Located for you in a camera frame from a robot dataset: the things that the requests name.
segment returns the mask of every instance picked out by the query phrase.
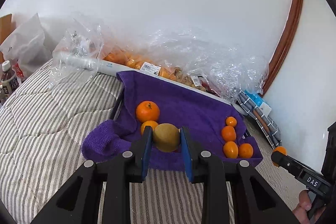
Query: white tube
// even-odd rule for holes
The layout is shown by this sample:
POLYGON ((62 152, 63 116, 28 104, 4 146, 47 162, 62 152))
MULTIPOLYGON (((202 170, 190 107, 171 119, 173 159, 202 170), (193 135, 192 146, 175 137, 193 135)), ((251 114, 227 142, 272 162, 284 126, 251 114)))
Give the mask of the white tube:
POLYGON ((202 95, 208 96, 208 97, 210 97, 212 99, 215 99, 217 101, 220 101, 220 102, 226 103, 228 105, 231 105, 225 99, 214 96, 210 93, 206 93, 206 92, 203 92, 201 90, 197 90, 195 88, 192 88, 190 86, 181 84, 179 82, 175 82, 175 81, 172 81, 170 79, 166 79, 166 78, 163 78, 163 77, 160 77, 160 76, 157 76, 157 75, 149 74, 149 73, 141 71, 141 70, 132 69, 132 68, 129 68, 129 67, 124 66, 124 65, 108 62, 108 61, 105 61, 105 60, 78 57, 78 56, 75 56, 75 55, 72 55, 72 54, 69 54, 69 53, 66 53, 66 52, 59 52, 56 58, 59 58, 66 65, 85 68, 85 69, 90 69, 90 68, 96 67, 98 65, 98 72, 106 74, 106 75, 111 75, 111 76, 114 76, 114 77, 117 76, 117 72, 126 71, 126 70, 135 70, 137 72, 149 75, 151 77, 158 78, 162 81, 166 81, 166 82, 172 83, 174 85, 179 85, 179 86, 181 86, 185 89, 192 90, 194 92, 197 92, 197 93, 200 93, 202 95))

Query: bottle cap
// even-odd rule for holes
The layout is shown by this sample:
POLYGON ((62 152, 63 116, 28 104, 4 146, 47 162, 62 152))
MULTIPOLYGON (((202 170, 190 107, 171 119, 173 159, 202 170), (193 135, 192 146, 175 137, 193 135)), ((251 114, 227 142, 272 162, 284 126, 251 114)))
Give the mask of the bottle cap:
POLYGON ((7 71, 11 68, 11 63, 7 60, 2 63, 2 71, 7 71))

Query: bottle label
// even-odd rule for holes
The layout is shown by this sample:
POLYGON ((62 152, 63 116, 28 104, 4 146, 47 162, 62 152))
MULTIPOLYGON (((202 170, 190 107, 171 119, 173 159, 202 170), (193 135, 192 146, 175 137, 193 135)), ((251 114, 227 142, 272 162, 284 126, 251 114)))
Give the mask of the bottle label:
POLYGON ((16 75, 14 74, 9 80, 3 81, 2 87, 4 94, 8 98, 19 87, 16 75))

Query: striped mattress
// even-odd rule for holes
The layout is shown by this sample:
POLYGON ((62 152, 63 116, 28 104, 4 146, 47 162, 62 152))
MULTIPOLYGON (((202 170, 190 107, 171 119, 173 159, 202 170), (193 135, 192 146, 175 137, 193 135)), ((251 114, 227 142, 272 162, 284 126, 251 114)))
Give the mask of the striped mattress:
MULTIPOLYGON (((80 89, 69 81, 62 92, 50 91, 50 66, 30 76, 0 110, 0 197, 17 223, 30 223, 84 162, 82 142, 109 118, 122 92, 121 82, 102 74, 80 89)), ((190 184, 183 172, 150 169, 143 184, 130 185, 131 220, 201 223, 202 200, 202 184, 190 184)))

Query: human hand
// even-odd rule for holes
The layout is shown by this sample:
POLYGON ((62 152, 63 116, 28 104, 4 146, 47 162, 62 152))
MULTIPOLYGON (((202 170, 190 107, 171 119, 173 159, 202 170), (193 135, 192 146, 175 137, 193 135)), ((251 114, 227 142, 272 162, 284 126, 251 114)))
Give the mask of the human hand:
MULTIPOLYGON (((307 211, 309 211, 310 209, 311 209, 311 201, 308 196, 308 190, 303 190, 299 194, 299 204, 293 210, 293 214, 296 216, 296 218, 301 224, 310 224, 310 220, 308 219, 308 216, 307 216, 307 211)), ((319 219, 324 209, 325 207, 319 209, 315 213, 315 215, 312 218, 312 223, 315 223, 319 219)))

